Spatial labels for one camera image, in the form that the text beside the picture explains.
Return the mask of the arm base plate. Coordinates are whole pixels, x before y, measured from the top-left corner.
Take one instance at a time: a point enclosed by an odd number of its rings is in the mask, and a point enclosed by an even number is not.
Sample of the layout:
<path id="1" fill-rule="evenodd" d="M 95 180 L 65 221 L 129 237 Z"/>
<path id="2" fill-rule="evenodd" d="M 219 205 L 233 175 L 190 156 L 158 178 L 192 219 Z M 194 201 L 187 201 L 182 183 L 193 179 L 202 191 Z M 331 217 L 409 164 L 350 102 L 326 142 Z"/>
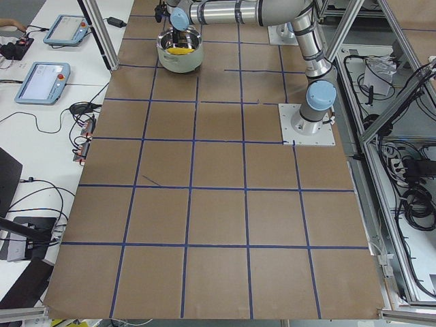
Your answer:
<path id="1" fill-rule="evenodd" d="M 300 104 L 279 104 L 282 143 L 294 146 L 335 146 L 328 115 L 319 122 L 308 122 L 300 115 Z"/>
<path id="2" fill-rule="evenodd" d="M 271 45 L 297 46 L 298 42 L 290 22 L 268 27 L 268 39 Z"/>

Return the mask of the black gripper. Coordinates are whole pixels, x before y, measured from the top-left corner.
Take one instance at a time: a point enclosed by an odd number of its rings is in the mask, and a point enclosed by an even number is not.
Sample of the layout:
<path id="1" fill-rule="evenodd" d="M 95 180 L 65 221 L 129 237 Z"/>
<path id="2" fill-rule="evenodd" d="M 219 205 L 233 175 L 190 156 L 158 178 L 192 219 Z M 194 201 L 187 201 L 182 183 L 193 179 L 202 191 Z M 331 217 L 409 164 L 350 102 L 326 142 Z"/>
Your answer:
<path id="1" fill-rule="evenodd" d="M 177 29 L 172 30 L 172 44 L 173 46 L 186 46 L 186 32 Z"/>

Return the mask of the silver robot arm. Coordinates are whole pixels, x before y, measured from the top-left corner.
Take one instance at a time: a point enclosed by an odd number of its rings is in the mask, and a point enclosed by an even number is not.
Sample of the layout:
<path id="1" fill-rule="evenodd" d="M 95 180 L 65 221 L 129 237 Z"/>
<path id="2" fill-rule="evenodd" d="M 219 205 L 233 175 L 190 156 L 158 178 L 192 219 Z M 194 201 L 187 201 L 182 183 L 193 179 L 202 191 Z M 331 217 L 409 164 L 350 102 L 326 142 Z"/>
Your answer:
<path id="1" fill-rule="evenodd" d="M 160 1 L 155 20 L 168 18 L 174 32 L 194 25 L 257 24 L 268 29 L 272 45 L 298 46 L 306 65 L 305 102 L 290 124 L 303 136 L 317 134 L 337 98 L 333 66 L 324 51 L 312 1 Z"/>
<path id="2" fill-rule="evenodd" d="M 282 25 L 277 25 L 276 33 L 279 38 L 284 42 L 289 42 L 296 37 L 292 28 L 292 24 L 290 22 L 284 23 Z"/>

